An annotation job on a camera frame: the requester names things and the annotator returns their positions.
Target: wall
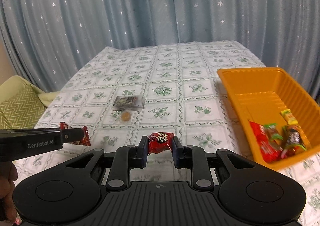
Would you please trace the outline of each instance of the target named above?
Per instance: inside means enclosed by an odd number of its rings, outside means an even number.
[[[15,72],[9,62],[4,45],[2,41],[0,41],[0,84],[13,75],[15,75]]]

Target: blue curtain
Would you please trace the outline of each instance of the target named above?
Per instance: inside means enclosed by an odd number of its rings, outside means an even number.
[[[60,90],[105,46],[236,40],[320,88],[320,0],[1,0],[1,34],[17,73]]]

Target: white floral tablecloth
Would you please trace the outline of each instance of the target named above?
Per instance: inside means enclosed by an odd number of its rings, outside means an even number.
[[[63,149],[18,160],[17,182],[93,148],[113,152],[138,144],[143,135],[172,132],[184,145],[206,152],[218,148],[251,158],[251,152],[226,91],[217,75],[220,68],[264,67],[236,41],[190,42],[118,50],[106,47],[62,89],[36,127],[88,126],[92,146],[65,144]],[[142,94],[143,111],[121,123],[111,106],[119,95]],[[281,173],[298,181],[308,200],[299,222],[316,225],[320,218],[320,157],[318,155]],[[187,170],[173,166],[170,151],[148,157],[145,169],[133,169],[132,180],[189,180]]]

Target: orange bin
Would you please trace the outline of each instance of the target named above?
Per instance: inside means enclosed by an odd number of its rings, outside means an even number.
[[[217,72],[247,136],[255,162],[279,170],[320,152],[320,107],[283,69],[220,69]],[[307,151],[267,163],[262,158],[249,120],[262,125],[277,123],[277,130],[282,134],[282,126],[287,123],[280,112],[287,108],[291,109],[308,138],[305,142]]]

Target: zigzag patterned pillow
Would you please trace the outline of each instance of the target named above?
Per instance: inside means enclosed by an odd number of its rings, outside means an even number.
[[[0,103],[0,110],[13,129],[33,128],[45,111],[31,85]]]
[[[11,129],[11,125],[5,115],[0,110],[0,129]]]

